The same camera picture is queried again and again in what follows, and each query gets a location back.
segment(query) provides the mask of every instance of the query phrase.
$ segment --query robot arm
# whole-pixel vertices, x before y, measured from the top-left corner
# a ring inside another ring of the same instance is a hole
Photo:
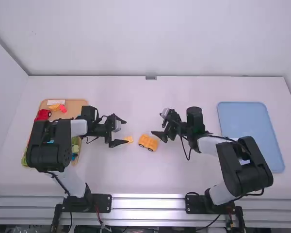
[[[112,140],[111,137],[112,132],[120,131],[121,124],[126,121],[115,114],[106,116],[103,124],[100,124],[101,120],[95,107],[83,106],[77,119],[34,122],[26,152],[28,166],[56,178],[61,187],[68,191],[65,191],[66,195],[84,197],[87,185],[68,166],[71,161],[71,137],[104,137],[109,148],[128,142]]]
[[[167,143],[168,138],[173,141],[179,135],[186,137],[192,150],[218,156],[224,181],[205,191],[205,197],[214,205],[229,203],[273,184],[273,175],[252,137],[233,140],[212,135],[205,130],[202,110],[198,107],[187,109],[187,122],[182,122],[174,109],[166,108],[160,116],[165,130],[152,133],[163,142]]]

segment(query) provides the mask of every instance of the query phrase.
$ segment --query black cable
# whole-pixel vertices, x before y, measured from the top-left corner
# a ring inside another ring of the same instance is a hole
[[[68,196],[71,196],[70,195],[70,192],[66,189],[66,187],[63,185],[63,183],[58,179],[57,175],[55,175],[53,172],[50,172],[50,171],[45,171],[45,173],[52,175],[52,178],[55,178],[55,180],[61,186],[61,188],[63,188],[63,190],[65,191],[65,193],[67,193]]]
[[[190,158],[191,158],[191,151],[192,151],[192,148],[190,148],[190,151],[189,151],[189,157],[188,157],[187,154],[186,154],[185,148],[184,148],[184,144],[183,144],[182,136],[180,136],[180,140],[181,140],[182,148],[183,148],[183,151],[184,151],[184,154],[185,154],[185,158],[186,158],[187,161],[189,161]]]
[[[262,196],[264,194],[264,188],[261,190],[260,193],[248,193],[246,196]]]
[[[212,134],[201,136],[200,138],[202,138],[202,137],[214,137],[214,138],[220,138],[220,139],[224,139],[226,141],[234,142],[234,143],[238,144],[243,149],[244,152],[251,155],[251,153],[241,143],[239,143],[238,141],[235,141],[229,137],[222,137],[222,136],[217,136],[217,135],[212,135]]]
[[[262,196],[263,194],[264,194],[264,188],[261,190],[260,193],[247,193],[247,194],[241,195],[233,200],[230,200],[229,202],[233,202],[233,201],[239,200],[240,198],[247,197],[247,196]]]
[[[199,194],[196,193],[196,192],[188,192],[188,193],[185,195],[185,198],[187,198],[187,195],[189,195],[189,194],[194,194],[194,195],[196,195],[196,196],[199,196]]]
[[[209,223],[207,226],[205,226],[205,227],[201,227],[201,228],[198,228],[198,229],[196,229],[196,232],[197,231],[200,231],[200,230],[202,230],[202,229],[205,229],[205,228],[208,228],[208,227],[210,227],[216,220],[218,220],[218,218],[220,217],[221,215],[218,215],[211,223]]]
[[[95,123],[99,123],[99,122],[101,122],[102,121],[102,119],[103,118],[108,118],[106,115],[102,115],[101,117],[99,117],[99,118],[97,118],[96,120],[95,120]]]
[[[128,229],[128,227],[126,227],[126,228],[122,231],[122,233],[124,233],[127,229]]]
[[[88,137],[86,137],[86,144],[90,144],[91,142],[95,141],[96,139],[98,139],[99,137],[95,137],[92,141],[88,141]]]
[[[68,233],[71,230],[71,227],[72,227],[72,213],[70,212],[70,227],[68,229]]]

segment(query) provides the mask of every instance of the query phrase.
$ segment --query red toy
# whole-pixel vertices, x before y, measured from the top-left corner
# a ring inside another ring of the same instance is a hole
[[[59,105],[59,109],[60,109],[60,111],[62,111],[63,113],[66,113],[66,112],[67,112],[67,109],[66,109],[65,106],[63,106],[62,104]]]
[[[51,115],[52,115],[52,113],[50,112],[49,109],[40,109],[38,111],[37,117],[34,119],[34,121],[47,120],[48,118],[50,118]]]

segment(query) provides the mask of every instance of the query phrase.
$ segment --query yellow toy car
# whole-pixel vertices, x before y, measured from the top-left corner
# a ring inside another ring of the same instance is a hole
[[[159,141],[150,137],[147,134],[141,135],[138,141],[139,146],[147,148],[149,151],[156,151],[159,145]]]

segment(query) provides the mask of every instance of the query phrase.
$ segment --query white label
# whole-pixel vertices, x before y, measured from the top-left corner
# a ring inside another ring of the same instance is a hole
[[[66,100],[48,100],[47,105],[54,105],[57,103],[65,105],[65,102],[66,102]]]

